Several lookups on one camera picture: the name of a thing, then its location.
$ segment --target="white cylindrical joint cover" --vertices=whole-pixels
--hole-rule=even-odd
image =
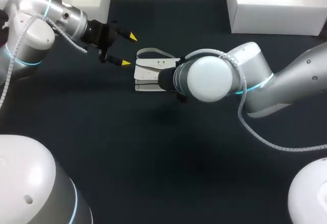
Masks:
[[[232,72],[225,60],[206,56],[190,66],[187,75],[188,90],[196,99],[215,102],[224,98],[230,91]]]
[[[47,201],[56,177],[51,153],[23,136],[0,136],[0,223],[29,223]]]
[[[310,163],[296,175],[288,208],[294,224],[327,223],[327,158]]]

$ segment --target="black mat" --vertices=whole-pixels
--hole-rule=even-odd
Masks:
[[[180,56],[255,41],[277,72],[322,40],[232,35],[225,0],[112,1],[110,17],[139,39],[111,49],[133,65],[101,64],[95,50],[84,56],[58,39],[37,74],[11,86],[0,133],[44,144],[83,193],[95,224],[291,223],[291,181],[327,151],[266,147],[239,123],[234,96],[180,104],[171,93],[137,93],[134,57],[144,47]],[[326,104],[320,94],[247,120],[278,145],[324,144]]]

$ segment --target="stack of paper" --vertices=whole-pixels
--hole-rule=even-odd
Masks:
[[[158,75],[161,70],[175,67],[180,59],[138,59],[135,66],[136,91],[164,91],[158,85]]]

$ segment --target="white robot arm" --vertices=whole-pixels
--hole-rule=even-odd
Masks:
[[[34,14],[51,20],[69,39],[80,39],[85,44],[98,48],[99,59],[103,63],[108,61],[116,65],[128,64],[122,59],[107,55],[107,50],[117,35],[132,42],[137,41],[133,33],[122,29],[117,23],[90,21],[85,12],[62,0],[0,0],[0,10],[5,11],[9,17],[8,42],[0,48],[2,59],[6,60],[0,65],[0,85],[4,83],[10,59],[17,51],[15,46],[18,38]],[[12,79],[33,74],[54,43],[54,31],[57,32],[42,19],[31,24],[19,46]]]
[[[327,88],[327,43],[306,51],[277,74],[254,42],[227,54],[237,62],[246,79],[245,109],[250,117],[267,116]],[[158,77],[159,85],[204,102],[243,93],[240,75],[228,60],[210,51],[202,51],[202,55],[210,56],[194,56],[173,70],[163,70]]]
[[[324,91],[327,88],[326,55],[327,43],[324,43],[306,51],[284,70],[273,74],[254,42],[227,54],[199,50],[181,59],[176,68],[160,72],[158,83],[165,90],[174,90],[182,97],[203,102],[218,101],[229,94],[243,95],[239,118],[257,139],[282,151],[320,150],[326,149],[327,145],[285,148],[269,143],[246,124],[242,108],[245,104],[251,117],[260,118],[302,97]],[[298,173],[290,187],[288,205],[294,224],[327,223],[327,159],[317,160]]]

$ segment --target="white spiral cable wrap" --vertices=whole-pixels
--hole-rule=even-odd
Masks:
[[[5,82],[5,85],[4,85],[4,89],[2,91],[2,94],[1,94],[1,97],[0,97],[0,109],[5,101],[5,98],[6,98],[6,95],[7,95],[7,91],[8,91],[8,88],[9,88],[9,84],[10,84],[10,79],[11,79],[11,75],[12,75],[12,71],[13,71],[13,67],[14,67],[14,63],[15,63],[15,60],[16,60],[16,55],[18,53],[18,50],[19,50],[19,46],[22,42],[22,39],[23,37],[25,36],[27,30],[29,29],[29,27],[32,25],[32,23],[37,20],[38,18],[39,19],[42,19],[44,21],[46,21],[49,25],[51,25],[53,28],[55,28],[58,33],[60,35],[62,35],[71,45],[73,45],[77,50],[81,51],[82,53],[87,53],[87,51],[85,49],[83,49],[82,47],[78,46],[77,44],[75,44],[61,29],[59,29],[58,26],[56,26],[56,24],[49,18],[47,17],[44,17],[43,15],[41,14],[38,14],[38,13],[35,13],[35,12],[32,12],[32,11],[26,11],[26,10],[21,10],[21,11],[18,11],[18,12],[22,12],[22,13],[25,13],[25,14],[28,14],[31,16],[31,18],[27,21],[27,23],[25,24],[25,27],[21,33],[21,35],[19,36],[18,38],[18,41],[16,43],[16,46],[15,46],[15,49],[13,51],[13,54],[12,54],[12,57],[10,59],[10,62],[9,62],[9,67],[8,67],[8,71],[7,71],[7,78],[6,78],[6,82]]]
[[[302,148],[288,148],[288,147],[282,147],[282,146],[277,146],[274,145],[272,143],[270,143],[269,141],[265,140],[264,138],[262,138],[261,136],[259,136],[244,120],[243,115],[242,115],[242,111],[243,111],[243,106],[246,100],[246,94],[247,94],[247,84],[246,84],[246,79],[245,76],[242,72],[242,70],[239,68],[239,65],[237,64],[236,60],[231,57],[230,55],[221,52],[219,50],[215,50],[215,49],[200,49],[197,51],[194,51],[190,54],[188,54],[185,58],[187,60],[193,58],[194,56],[198,55],[198,54],[210,54],[210,55],[216,55],[218,57],[221,57],[223,59],[228,60],[237,70],[237,72],[240,75],[240,79],[241,79],[241,86],[242,86],[242,90],[243,90],[243,94],[242,94],[242,99],[239,105],[239,109],[238,109],[238,117],[241,121],[241,123],[243,124],[243,126],[254,136],[256,137],[259,141],[261,141],[262,143],[266,144],[267,146],[276,149],[276,150],[280,150],[280,151],[287,151],[287,152],[305,152],[305,151],[317,151],[317,150],[323,150],[323,149],[327,149],[327,144],[325,145],[321,145],[321,146],[312,146],[312,147],[302,147]]]

